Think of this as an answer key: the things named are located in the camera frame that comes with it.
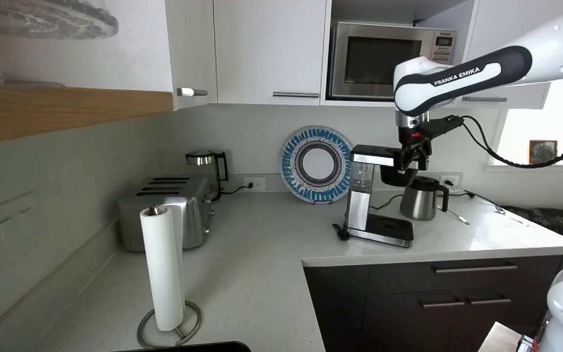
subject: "shelf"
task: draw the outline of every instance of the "shelf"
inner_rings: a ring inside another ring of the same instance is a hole
[[[170,92],[0,86],[0,141],[168,111]]]

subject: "window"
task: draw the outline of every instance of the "window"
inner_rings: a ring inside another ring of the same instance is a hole
[[[563,152],[563,80],[551,82],[543,109],[506,111],[496,148],[498,154],[508,160],[527,164],[529,141],[555,141],[557,154]]]

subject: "white countertop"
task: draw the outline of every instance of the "white countertop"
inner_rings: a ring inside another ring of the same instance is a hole
[[[355,266],[563,254],[563,236],[483,199],[451,197],[453,213],[412,221],[410,248],[338,240],[344,201],[301,203],[289,193],[238,193],[215,205],[213,233],[183,254],[185,297],[203,309],[189,344],[240,340],[254,352],[322,352],[303,266]],[[395,201],[383,215],[400,217]],[[131,350],[152,309],[142,254],[119,252],[43,338],[39,350]]]

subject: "toaster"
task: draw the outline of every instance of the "toaster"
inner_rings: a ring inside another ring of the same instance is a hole
[[[125,250],[144,252],[140,211],[154,205],[170,205],[185,197],[183,250],[205,242],[211,227],[211,201],[207,199],[207,178],[156,176],[144,180],[119,201],[119,238]]]

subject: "power socket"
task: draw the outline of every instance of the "power socket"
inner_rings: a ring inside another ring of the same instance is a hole
[[[242,186],[248,191],[266,191],[266,178],[254,178],[254,176],[246,176],[242,178]]]
[[[461,174],[459,172],[440,174],[440,184],[461,188]]]

